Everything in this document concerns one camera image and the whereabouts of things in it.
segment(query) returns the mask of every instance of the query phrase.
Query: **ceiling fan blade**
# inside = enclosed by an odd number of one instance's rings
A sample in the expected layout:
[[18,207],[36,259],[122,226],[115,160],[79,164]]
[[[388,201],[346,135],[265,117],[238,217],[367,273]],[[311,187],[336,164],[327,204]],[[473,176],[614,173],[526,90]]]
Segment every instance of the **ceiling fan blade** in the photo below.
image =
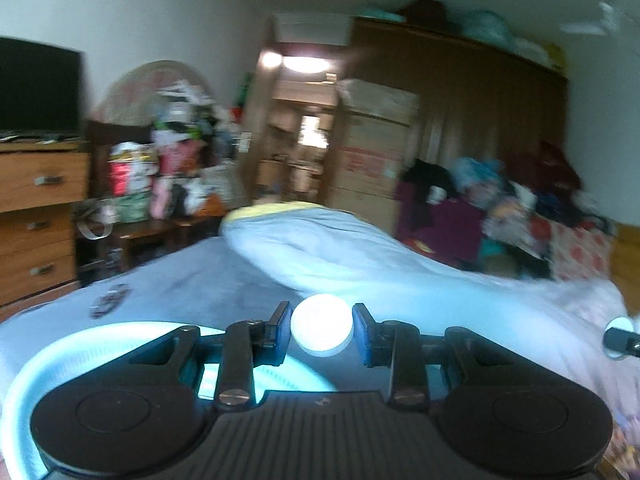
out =
[[560,30],[567,34],[588,34],[589,36],[606,36],[607,31],[599,22],[565,23]]

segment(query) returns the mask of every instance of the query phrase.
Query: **wooden drawer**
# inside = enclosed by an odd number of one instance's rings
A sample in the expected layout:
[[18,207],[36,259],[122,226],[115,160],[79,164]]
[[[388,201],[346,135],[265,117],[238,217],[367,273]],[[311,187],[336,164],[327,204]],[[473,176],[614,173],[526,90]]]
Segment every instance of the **wooden drawer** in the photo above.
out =
[[71,240],[71,206],[52,205],[0,214],[0,256]]
[[84,199],[87,153],[0,155],[0,212]]
[[0,256],[0,304],[19,300],[76,276],[73,241]]

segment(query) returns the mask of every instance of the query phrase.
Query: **wooden headboard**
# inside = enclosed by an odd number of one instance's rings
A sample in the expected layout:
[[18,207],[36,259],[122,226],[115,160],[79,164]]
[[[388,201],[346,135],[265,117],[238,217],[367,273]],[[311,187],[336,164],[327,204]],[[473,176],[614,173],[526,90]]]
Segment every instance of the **wooden headboard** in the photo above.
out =
[[622,292],[629,314],[640,314],[640,227],[618,225],[611,255],[611,280]]

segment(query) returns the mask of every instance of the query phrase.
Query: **pile of clutter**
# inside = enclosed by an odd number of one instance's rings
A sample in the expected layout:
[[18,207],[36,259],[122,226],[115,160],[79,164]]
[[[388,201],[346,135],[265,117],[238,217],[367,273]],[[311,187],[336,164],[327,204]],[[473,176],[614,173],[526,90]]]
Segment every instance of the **pile of clutter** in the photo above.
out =
[[158,91],[152,144],[124,142],[110,156],[118,220],[224,216],[246,204],[234,158],[240,126],[198,86]]
[[[520,278],[609,277],[614,223],[548,142],[505,162],[459,158],[450,170],[416,160],[396,199],[397,238],[447,265]],[[495,262],[509,265],[487,270]]]

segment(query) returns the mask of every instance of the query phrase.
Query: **screw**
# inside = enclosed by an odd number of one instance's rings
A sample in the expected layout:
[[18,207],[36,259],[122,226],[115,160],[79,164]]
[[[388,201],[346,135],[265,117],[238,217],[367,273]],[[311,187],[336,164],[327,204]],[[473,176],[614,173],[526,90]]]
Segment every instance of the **screw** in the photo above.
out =
[[418,390],[413,390],[411,388],[399,390],[394,393],[394,401],[404,406],[415,406],[416,404],[421,404],[424,402],[424,399],[424,392],[419,392]]
[[249,402],[249,394],[241,390],[240,388],[233,388],[232,390],[225,390],[222,392],[218,399],[227,406],[239,406],[240,404],[246,404]]

